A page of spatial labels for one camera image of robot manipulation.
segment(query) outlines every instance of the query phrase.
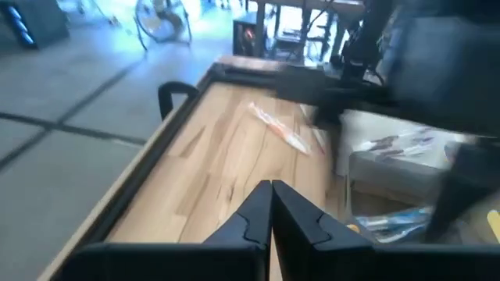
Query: wood grain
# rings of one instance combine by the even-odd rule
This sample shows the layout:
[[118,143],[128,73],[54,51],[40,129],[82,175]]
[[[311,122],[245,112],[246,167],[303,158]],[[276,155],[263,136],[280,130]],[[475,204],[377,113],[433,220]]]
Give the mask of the wood grain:
[[[213,84],[108,239],[202,242],[260,180],[283,180],[324,208],[329,159],[305,124],[299,105],[271,94]],[[312,154],[302,154],[268,129],[247,110],[250,102],[303,137]],[[275,257],[272,270],[273,279],[278,279]]]

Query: plastic packaging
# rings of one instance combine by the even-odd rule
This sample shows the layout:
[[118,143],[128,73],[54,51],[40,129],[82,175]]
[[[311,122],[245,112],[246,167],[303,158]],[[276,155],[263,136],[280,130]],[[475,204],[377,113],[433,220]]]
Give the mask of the plastic packaging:
[[356,151],[371,151],[387,157],[415,157],[430,151],[435,131],[428,127],[404,131],[397,135],[360,144]]
[[356,219],[378,242],[386,244],[423,232],[430,221],[432,211],[432,207],[412,208],[387,215],[358,216]]
[[299,135],[297,135],[293,130],[285,126],[280,120],[274,118],[273,116],[265,113],[260,107],[251,102],[248,105],[248,110],[261,119],[275,134],[281,137],[284,141],[290,144],[292,147],[296,148],[300,152],[309,155],[311,152],[311,147],[303,140]]
[[427,222],[432,211],[431,207],[412,208],[387,215],[358,216],[356,219],[369,231],[378,231]]

